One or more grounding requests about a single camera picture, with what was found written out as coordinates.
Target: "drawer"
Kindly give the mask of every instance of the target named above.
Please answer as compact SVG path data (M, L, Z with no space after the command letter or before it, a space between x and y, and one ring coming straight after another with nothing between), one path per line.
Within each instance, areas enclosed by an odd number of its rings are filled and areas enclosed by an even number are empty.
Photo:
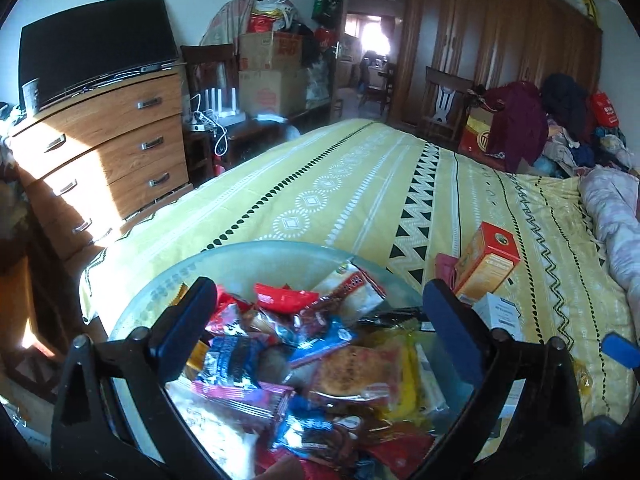
M107 140L181 111L177 74L133 83L64 108L10 139L22 184L28 186Z
M109 184L139 168L183 150L180 116L108 140L30 184L27 195L41 225L53 222L69 208L85 210L111 200Z
M92 240L103 237L110 228L120 228L123 218L186 183L184 154L178 155L181 157L162 158L110 186L93 190L80 206L68 208L43 226L60 258L67 259Z

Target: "red and yellow box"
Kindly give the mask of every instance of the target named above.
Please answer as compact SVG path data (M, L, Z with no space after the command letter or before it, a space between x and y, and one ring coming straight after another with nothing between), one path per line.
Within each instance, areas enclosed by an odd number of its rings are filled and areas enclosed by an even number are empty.
M453 292L465 303L475 303L494 292L520 262L513 235L482 222L456 263Z

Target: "wardrobe handle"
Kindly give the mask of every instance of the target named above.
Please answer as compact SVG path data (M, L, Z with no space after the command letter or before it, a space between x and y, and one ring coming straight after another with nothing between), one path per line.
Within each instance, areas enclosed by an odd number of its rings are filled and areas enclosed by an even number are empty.
M78 234L78 233L81 233L82 231L86 231L92 223L93 223L92 220L89 218L83 224L80 224L78 227L74 227L73 232L75 234Z
M69 182L65 187L63 187L62 189L60 189L57 193L56 196L61 196L64 195L66 192L71 191L73 188L75 188L78 185L78 181L76 179L73 179L71 182Z
M164 137L160 136L157 139L150 140L149 142L143 142L142 144L140 144L140 149L144 152L145 150L150 150L151 148L159 146L163 142L164 142Z
M155 186L160 186L160 184L162 184L163 182L166 182L167 180L169 180L169 172L167 171L163 176L161 176L160 178L156 178L155 180L150 180L149 181L149 187L155 187Z
M60 135L57 139L52 140L49 144L45 146L44 152L47 153L50 150L57 148L61 144L64 144L65 141L66 141L66 135L65 134Z
M142 108L149 108L150 106L159 105L161 102L161 97L154 97L152 99L148 99L147 101L138 101L136 107L138 108L138 110L142 110Z

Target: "yellow bedspread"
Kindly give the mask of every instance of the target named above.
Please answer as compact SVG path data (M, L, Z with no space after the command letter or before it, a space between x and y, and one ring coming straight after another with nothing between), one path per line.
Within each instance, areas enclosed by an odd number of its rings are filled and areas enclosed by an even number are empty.
M622 421L631 373L600 352L633 337L622 289L606 271L577 179L500 173L384 124L349 120L269 150L166 206L84 271L81 304L110 333L136 293L203 250L299 240L359 254L421 290L437 253L460 255L481 221L512 232L521 263L497 291L516 303L531 342L560 335L594 379L586 419ZM180 277L165 285L167 298Z

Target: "stacked cardboard box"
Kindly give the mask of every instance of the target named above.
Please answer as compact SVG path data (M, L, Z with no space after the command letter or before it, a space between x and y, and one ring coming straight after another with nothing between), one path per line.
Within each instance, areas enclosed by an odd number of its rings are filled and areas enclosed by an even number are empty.
M287 117L306 105L302 37L284 32L240 36L240 107Z

